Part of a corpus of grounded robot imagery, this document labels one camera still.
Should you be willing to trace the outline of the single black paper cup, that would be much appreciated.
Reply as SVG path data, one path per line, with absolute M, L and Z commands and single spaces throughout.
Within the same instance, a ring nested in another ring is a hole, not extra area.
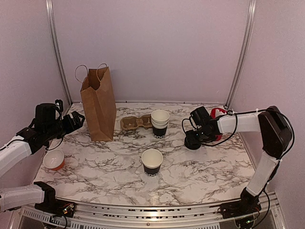
M 147 149 L 142 153 L 141 160 L 145 174 L 154 177 L 160 171 L 163 155 L 159 150 Z

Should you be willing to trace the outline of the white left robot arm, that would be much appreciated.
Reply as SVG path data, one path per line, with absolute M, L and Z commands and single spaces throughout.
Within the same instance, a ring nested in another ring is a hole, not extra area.
M 35 108 L 35 117 L 28 127 L 20 130 L 0 150 L 0 174 L 4 175 L 23 159 L 41 148 L 50 147 L 53 139 L 63 139 L 83 126 L 85 116 L 74 111 L 63 115 L 63 101 L 42 103 Z M 49 213 L 60 209 L 55 189 L 44 182 L 34 182 L 23 187 L 4 188 L 0 192 L 0 210 L 15 210 L 27 204 L 35 204 L 39 210 Z

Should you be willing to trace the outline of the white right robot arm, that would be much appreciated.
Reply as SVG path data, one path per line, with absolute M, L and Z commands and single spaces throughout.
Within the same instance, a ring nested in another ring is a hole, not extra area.
M 294 144 L 295 134 L 288 118 L 276 106 L 242 113 L 224 111 L 218 116 L 201 106 L 190 113 L 189 121 L 193 129 L 185 131 L 184 145 L 190 150 L 218 146 L 223 143 L 220 136 L 224 134 L 232 137 L 235 133 L 260 133 L 263 152 L 253 177 L 241 192 L 240 200 L 223 205 L 221 210 L 245 214 L 255 208 Z

